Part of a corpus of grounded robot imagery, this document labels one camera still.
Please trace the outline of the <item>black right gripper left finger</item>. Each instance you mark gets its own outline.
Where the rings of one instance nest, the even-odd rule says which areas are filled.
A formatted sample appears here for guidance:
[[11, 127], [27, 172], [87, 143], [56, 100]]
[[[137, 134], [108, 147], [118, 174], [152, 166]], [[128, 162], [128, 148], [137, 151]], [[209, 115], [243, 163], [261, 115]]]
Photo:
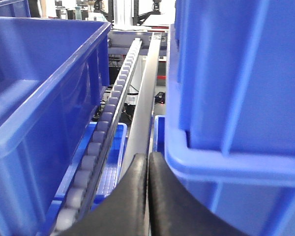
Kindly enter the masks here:
[[62, 236], [142, 236], [147, 194], [147, 156], [137, 153], [111, 194]]

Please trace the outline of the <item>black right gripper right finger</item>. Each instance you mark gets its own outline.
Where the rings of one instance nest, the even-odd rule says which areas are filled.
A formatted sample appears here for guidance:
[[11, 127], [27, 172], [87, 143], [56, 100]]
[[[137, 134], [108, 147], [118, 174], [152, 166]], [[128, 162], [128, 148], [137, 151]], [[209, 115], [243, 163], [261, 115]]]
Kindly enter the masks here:
[[148, 203], [154, 236], [242, 236], [198, 202], [179, 182], [162, 153], [149, 155]]

